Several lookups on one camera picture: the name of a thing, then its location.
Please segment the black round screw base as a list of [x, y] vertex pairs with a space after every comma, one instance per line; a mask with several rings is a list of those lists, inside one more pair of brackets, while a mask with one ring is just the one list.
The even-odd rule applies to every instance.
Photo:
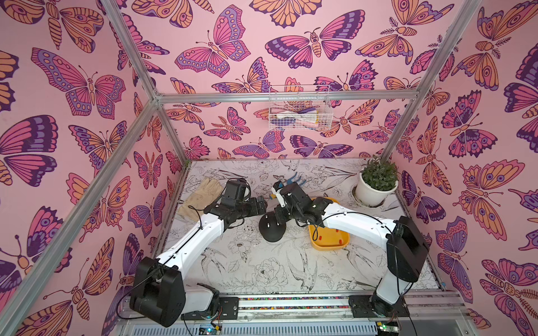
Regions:
[[287, 223], [278, 221], [274, 211], [264, 214], [259, 220], [259, 232], [266, 242], [279, 242], [287, 230]]

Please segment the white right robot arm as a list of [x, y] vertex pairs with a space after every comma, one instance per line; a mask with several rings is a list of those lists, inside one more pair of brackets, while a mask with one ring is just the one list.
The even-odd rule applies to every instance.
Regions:
[[326, 197], [312, 199], [298, 183], [273, 184], [277, 207], [264, 215], [262, 228], [282, 228], [294, 221], [312, 228], [310, 237], [321, 242], [328, 237], [323, 229], [346, 232], [382, 249], [386, 254], [385, 273], [375, 288], [372, 301], [395, 305], [419, 278], [430, 248], [412, 219], [382, 219], [354, 211]]

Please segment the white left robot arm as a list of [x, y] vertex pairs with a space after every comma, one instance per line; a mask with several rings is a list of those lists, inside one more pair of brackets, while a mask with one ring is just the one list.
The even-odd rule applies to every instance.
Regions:
[[252, 197], [248, 182], [230, 179], [223, 192], [199, 215], [197, 224], [161, 255], [138, 264], [129, 306], [141, 318], [170, 327], [181, 316], [213, 318], [219, 310], [219, 292], [209, 285], [188, 286], [184, 280], [196, 260], [214, 240], [235, 228], [236, 221], [263, 215], [267, 202]]

